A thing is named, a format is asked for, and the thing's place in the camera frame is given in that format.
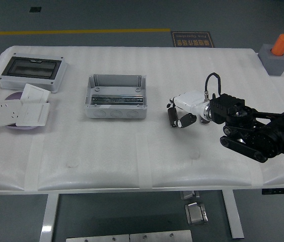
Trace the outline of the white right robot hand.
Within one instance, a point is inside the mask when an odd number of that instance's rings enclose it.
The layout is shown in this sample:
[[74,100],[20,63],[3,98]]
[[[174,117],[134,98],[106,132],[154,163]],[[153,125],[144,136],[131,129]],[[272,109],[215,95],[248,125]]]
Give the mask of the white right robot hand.
[[208,124],[211,121],[209,99],[199,91],[180,94],[167,104],[171,127],[185,128],[197,121]]

